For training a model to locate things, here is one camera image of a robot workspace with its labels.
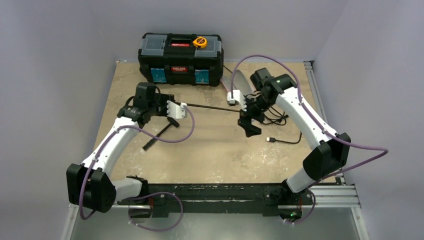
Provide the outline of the pink umbrella case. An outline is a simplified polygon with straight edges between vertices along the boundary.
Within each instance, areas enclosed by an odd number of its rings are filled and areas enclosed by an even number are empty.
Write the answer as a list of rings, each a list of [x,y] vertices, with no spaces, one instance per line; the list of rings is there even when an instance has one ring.
[[[231,80],[227,76],[222,76],[220,82],[227,92],[231,90]],[[252,87],[250,81],[245,77],[245,75],[240,71],[235,71],[235,76],[233,79],[233,90],[240,90],[243,95],[252,94],[255,92],[255,88]]]

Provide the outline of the purple umbrella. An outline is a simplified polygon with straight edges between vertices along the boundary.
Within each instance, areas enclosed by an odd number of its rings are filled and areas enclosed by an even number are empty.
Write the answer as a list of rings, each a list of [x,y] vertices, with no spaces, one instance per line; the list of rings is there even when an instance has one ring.
[[[238,113],[239,112],[239,110],[235,110],[235,109],[229,109],[229,108],[223,108],[223,107],[216,107],[216,106],[208,106],[208,105],[201,105],[201,104],[193,104],[193,103],[187,103],[187,106],[189,106],[189,107],[195,107],[195,108],[218,110],[218,111],[226,111],[226,112],[235,112],[235,113]]]

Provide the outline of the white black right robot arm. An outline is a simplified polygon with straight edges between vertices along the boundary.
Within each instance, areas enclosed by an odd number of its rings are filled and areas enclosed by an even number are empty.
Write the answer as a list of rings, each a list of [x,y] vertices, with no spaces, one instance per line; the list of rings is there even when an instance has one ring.
[[[237,124],[244,129],[245,135],[260,135],[262,130],[252,121],[262,123],[265,112],[277,105],[299,128],[311,149],[300,170],[282,182],[282,191],[286,195],[298,194],[346,165],[350,147],[344,143],[350,143],[351,138],[347,133],[337,133],[324,122],[298,93],[298,84],[288,74],[274,77],[266,68],[261,68],[251,75],[250,80],[258,91],[257,96],[247,97],[239,89],[227,94],[228,101],[240,104]]]

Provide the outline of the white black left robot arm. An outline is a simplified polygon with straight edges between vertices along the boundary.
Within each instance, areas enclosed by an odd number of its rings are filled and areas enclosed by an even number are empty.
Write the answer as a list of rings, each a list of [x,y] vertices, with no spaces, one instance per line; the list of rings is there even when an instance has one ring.
[[[148,191],[144,178],[128,176],[112,181],[111,173],[125,148],[151,118],[168,117],[175,104],[174,95],[161,93],[153,83],[140,82],[99,146],[82,163],[72,163],[67,168],[68,199],[78,206],[83,220],[95,212],[106,213],[113,204],[141,197]]]

